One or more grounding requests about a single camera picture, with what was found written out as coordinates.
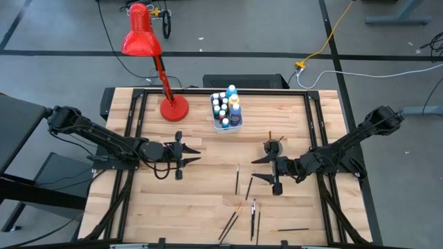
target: cable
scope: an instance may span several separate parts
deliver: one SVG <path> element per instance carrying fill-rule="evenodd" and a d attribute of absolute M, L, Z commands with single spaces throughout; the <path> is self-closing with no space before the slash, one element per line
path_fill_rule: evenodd
<path fill-rule="evenodd" d="M 38 183 L 38 184 L 36 184 L 36 187 L 39 187 L 39 186 L 42 186 L 42 185 L 48 185 L 48 184 L 55 184 L 55 183 L 58 183 L 60 181 L 66 180 L 66 179 L 74 179 L 75 177 L 77 177 L 77 176 L 79 176 L 79 175 L 81 175 L 81 174 L 83 174 L 83 173 L 85 173 L 87 171 L 90 171 L 91 169 L 92 169 L 92 167 L 89 167 L 89 168 L 85 169 L 84 171 L 76 174 L 75 176 L 60 178 L 60 179 L 58 179 L 58 180 L 56 180 L 56 181 L 54 181 L 52 183 Z"/>
<path fill-rule="evenodd" d="M 438 85 L 440 83 L 442 83 L 443 78 L 441 78 L 438 83 L 434 86 L 434 89 L 432 89 L 431 93 L 429 94 L 428 98 L 426 99 L 424 106 L 423 106 L 423 110 L 422 110 L 422 116 L 424 116 L 424 109 L 426 108 L 426 105 L 428 104 L 429 99 L 431 98 L 432 94 L 434 94 L 434 91 L 437 89 Z"/>
<path fill-rule="evenodd" d="M 6 246 L 6 247 L 4 247 L 4 248 L 2 248 L 2 249 L 19 248 L 20 246 L 24 246 L 24 245 L 27 245 L 27 244 L 29 244 L 29 243 L 32 243 L 32 242 L 38 241 L 38 240 L 40 240 L 40 239 L 46 238 L 47 236 L 49 236 L 49 235 L 51 235 L 51 234 L 54 234 L 54 233 L 60 231 L 61 229 L 65 228 L 67 225 L 71 224 L 73 221 L 75 221 L 76 219 L 80 218 L 82 215 L 83 215 L 83 213 L 77 215 L 77 217 L 75 217 L 74 219 L 71 219 L 70 221 L 68 221 L 68 222 L 66 222 L 64 225 L 62 225 L 61 227 L 59 227 L 59 228 L 57 228 L 57 229 L 55 229 L 55 230 L 53 230 L 53 231 L 51 231 L 51 232 L 48 232 L 48 233 L 45 234 L 45 235 L 42 235 L 42 236 L 37 237 L 37 238 L 35 238 L 35 239 L 31 239 L 31 240 L 29 240 L 29 241 L 25 241 L 25 242 L 18 243 L 18 244 L 15 244 L 15 245 Z"/>
<path fill-rule="evenodd" d="M 88 192 L 89 192 L 89 188 L 91 187 L 92 182 L 93 182 L 97 177 L 99 177 L 99 175 L 103 174 L 103 172 L 105 172 L 105 171 L 106 171 L 106 170 L 101 171 L 101 172 L 98 173 L 96 176 L 94 176 L 91 180 L 87 179 L 87 180 L 84 180 L 84 181 L 81 181 L 81 182 L 78 182 L 78 183 L 73 183 L 73 184 L 70 184 L 70 185 L 67 185 L 67 186 L 64 186 L 64 187 L 59 187 L 59 188 L 53 189 L 53 191 L 56 191 L 56 190 L 64 190 L 64 189 L 66 189 L 66 188 L 68 188 L 68 187 L 73 187 L 73 186 L 76 186 L 76 185 L 80 185 L 80 184 L 82 184 L 82 183 L 85 183 L 85 182 L 87 182 L 87 181 L 91 181 L 91 182 L 89 183 L 89 185 L 88 185 Z"/>
<path fill-rule="evenodd" d="M 68 135 L 70 135 L 70 137 L 74 138 L 75 140 L 77 140 L 77 141 L 79 141 L 79 142 L 83 142 L 83 143 L 86 144 L 86 145 L 89 145 L 89 146 L 91 146 L 91 147 L 95 147 L 95 148 L 97 148 L 97 145 L 92 145 L 92 144 L 90 144 L 90 143 L 87 143 L 87 142 L 85 142 L 85 141 L 79 139 L 79 138 L 76 138 L 73 134 L 68 134 Z"/>
<path fill-rule="evenodd" d="M 297 70 L 296 70 L 295 72 L 293 72 L 293 74 L 291 74 L 291 77 L 289 77 L 289 80 L 288 80 L 288 84 L 291 82 L 292 77 L 293 77 L 296 73 L 297 73 Z"/>
<path fill-rule="evenodd" d="M 427 46 L 429 46 L 431 48 L 431 57 L 434 57 L 434 53 L 439 53 L 436 57 L 441 57 L 443 55 L 443 39 L 440 39 L 443 37 L 443 32 L 437 34 L 436 36 L 434 36 L 434 38 L 432 38 L 431 42 L 429 42 L 428 44 L 424 44 L 423 46 L 421 46 L 420 48 L 426 48 Z M 438 42 L 442 42 L 439 46 L 436 46 L 436 43 Z"/>
<path fill-rule="evenodd" d="M 327 38 L 327 40 L 326 40 L 326 42 L 325 42 L 325 45 L 323 45 L 323 47 L 321 48 L 321 50 L 318 51 L 317 53 L 313 53 L 312 55 L 310 55 L 310 56 L 304 58 L 304 60 L 301 61 L 301 62 L 296 62 L 296 66 L 299 66 L 300 68 L 305 68 L 305 67 L 306 67 L 306 66 L 305 66 L 305 62 L 306 62 L 308 59 L 310 59 L 310 58 L 312 58 L 312 57 L 314 57 L 314 56 L 316 56 L 316 55 L 321 54 L 321 53 L 326 49 L 326 46 L 327 46 L 327 44 L 329 43 L 330 39 L 332 38 L 332 35 L 334 35 L 334 31 L 335 31 L 335 29 L 338 27 L 338 24 L 341 22 L 342 18 L 344 18 L 344 16 L 346 15 L 346 13 L 349 11 L 349 9 L 351 8 L 351 6 L 352 6 L 353 3 L 354 3 L 354 1 L 351 1 L 351 2 L 349 3 L 349 5 L 347 6 L 345 12 L 344 12 L 344 13 L 341 15 L 341 17 L 338 19 L 337 23 L 336 23 L 335 26 L 332 28 L 331 34 L 329 34 L 329 37 Z"/>
<path fill-rule="evenodd" d="M 387 78 L 387 77 L 397 77 L 397 76 L 401 76 L 401 75 L 407 75 L 407 74 L 411 74 L 411 73 L 423 73 L 423 72 L 427 72 L 430 70 L 433 70 L 435 68 L 441 67 L 443 66 L 443 64 L 437 65 L 437 66 L 433 66 L 430 68 L 426 68 L 426 69 L 422 69 L 422 70 L 415 70 L 415 71 L 408 71 L 408 72 L 404 72 L 404 73 L 397 73 L 397 74 L 393 74 L 393 75 L 366 75 L 366 74 L 361 74 L 361 73 L 347 73 L 347 72 L 340 72 L 340 71 L 333 71 L 333 70 L 328 70 L 328 71 L 323 71 L 318 77 L 317 80 L 315 81 L 315 83 L 312 86 L 304 86 L 302 85 L 299 81 L 298 78 L 300 77 L 300 71 L 297 73 L 297 83 L 299 86 L 301 86 L 304 89 L 312 89 L 317 85 L 317 82 L 319 81 L 319 79 L 323 76 L 323 74 L 325 73 L 341 73 L 344 75 L 354 75 L 354 76 L 364 76 L 364 77 L 373 77 L 373 78 Z"/>
<path fill-rule="evenodd" d="M 83 145 L 79 145 L 79 144 L 77 144 L 76 142 L 71 142 L 71 141 L 66 140 L 66 139 L 63 139 L 63 138 L 59 138 L 58 136 L 56 136 L 56 135 L 55 135 L 54 133 L 52 133 L 52 132 L 50 132 L 49 134 L 50 134 L 51 136 L 53 136 L 54 138 L 57 138 L 58 140 L 61 140 L 61 141 L 64 141 L 64 142 L 68 142 L 68 143 L 70 143 L 70 144 L 72 144 L 72 145 L 77 145 L 77 146 L 81 147 L 82 149 L 84 149 L 86 152 L 88 152 L 89 155 L 93 156 L 93 154 L 92 154 L 87 148 L 83 147 Z"/>
<path fill-rule="evenodd" d="M 128 73 L 132 74 L 132 75 L 135 76 L 135 77 L 141 78 L 141 79 L 154 79 L 154 78 L 158 78 L 158 76 L 156 76 L 156 77 L 150 77 L 150 76 L 145 77 L 145 76 L 137 75 L 137 74 L 131 72 L 131 71 L 125 66 L 125 64 L 122 62 L 122 60 L 119 58 L 119 56 L 117 55 L 116 51 L 114 50 L 114 46 L 112 45 L 112 41 L 111 41 L 111 38 L 109 37 L 108 29 L 107 29 L 106 24 L 105 24 L 105 21 L 104 21 L 104 19 L 103 19 L 102 8 L 100 7 L 100 0 L 97 0 L 97 6 L 98 6 L 98 13 L 100 14 L 100 19 L 102 20 L 103 28 L 104 28 L 105 33 L 106 33 L 106 37 L 107 37 L 108 42 L 109 42 L 109 45 L 111 46 L 111 49 L 112 49 L 112 53 L 113 53 L 114 56 L 117 58 L 118 62 L 120 62 L 120 64 L 122 64 L 123 68 L 124 68 Z M 181 84 L 180 80 L 179 80 L 177 77 L 175 77 L 175 76 L 169 76 L 169 75 L 166 75 L 166 76 L 167 76 L 167 77 L 171 77 L 171 78 L 176 79 L 176 80 L 179 82 L 180 87 L 183 88 L 183 85 Z"/>

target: lamp arm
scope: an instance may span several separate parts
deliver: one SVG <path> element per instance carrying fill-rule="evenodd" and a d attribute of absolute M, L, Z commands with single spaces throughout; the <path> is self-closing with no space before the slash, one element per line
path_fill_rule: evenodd
<path fill-rule="evenodd" d="M 161 56 L 154 56 L 154 62 L 156 70 L 159 72 L 159 78 L 161 80 L 161 83 L 163 84 L 163 90 L 165 91 L 166 98 L 170 101 L 171 104 L 174 104 L 174 96 L 172 94 L 171 86 L 169 85 L 168 76 L 166 75 Z"/>

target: yellow cable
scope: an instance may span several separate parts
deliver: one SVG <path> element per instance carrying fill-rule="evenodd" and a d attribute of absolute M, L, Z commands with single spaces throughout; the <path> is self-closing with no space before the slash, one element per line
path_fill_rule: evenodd
<path fill-rule="evenodd" d="M 335 29 L 337 28 L 337 26 L 338 26 L 338 24 L 340 23 L 340 21 L 342 20 L 342 18 L 344 18 L 344 16 L 346 15 L 346 13 L 349 11 L 349 9 L 351 8 L 351 6 L 352 6 L 353 3 L 354 3 L 354 1 L 351 1 L 351 2 L 349 3 L 349 6 L 346 8 L 345 12 L 344 12 L 344 13 L 341 15 L 341 17 L 338 19 L 337 23 L 335 24 L 334 28 L 333 28 L 332 31 L 331 31 L 331 35 L 329 35 L 329 37 L 327 38 L 327 40 L 326 40 L 326 42 L 325 42 L 325 45 L 323 45 L 323 48 L 322 48 L 320 51 L 318 51 L 317 53 L 313 53 L 312 55 L 306 57 L 303 61 L 301 61 L 301 62 L 296 62 L 296 66 L 299 66 L 299 67 L 301 67 L 301 68 L 305 68 L 305 67 L 306 67 L 306 66 L 305 66 L 305 62 L 306 62 L 308 59 L 310 59 L 310 58 L 312 58 L 312 57 L 314 57 L 314 56 L 316 56 L 316 55 L 322 53 L 322 52 L 325 50 L 325 48 L 326 48 L 327 44 L 329 43 L 329 41 L 330 41 L 332 35 L 334 34 Z"/>

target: wheel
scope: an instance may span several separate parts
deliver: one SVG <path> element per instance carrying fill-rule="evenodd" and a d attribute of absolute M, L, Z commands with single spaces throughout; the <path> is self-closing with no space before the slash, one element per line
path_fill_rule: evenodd
<path fill-rule="evenodd" d="M 163 11 L 162 18 L 163 18 L 163 23 L 162 23 L 163 37 L 167 39 L 171 35 L 171 15 L 168 10 Z"/>

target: red desk lamp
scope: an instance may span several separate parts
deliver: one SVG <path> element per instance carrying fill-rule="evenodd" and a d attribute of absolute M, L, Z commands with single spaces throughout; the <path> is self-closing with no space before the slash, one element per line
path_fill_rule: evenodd
<path fill-rule="evenodd" d="M 154 58 L 156 70 L 163 83 L 166 95 L 160 105 L 161 115 L 168 121 L 180 121 L 189 111 L 188 101 L 180 95 L 173 95 L 169 85 L 165 66 L 161 59 L 161 46 L 151 27 L 150 13 L 145 5 L 135 3 L 129 9 L 131 31 L 123 40 L 122 53 L 132 56 L 150 56 Z"/>

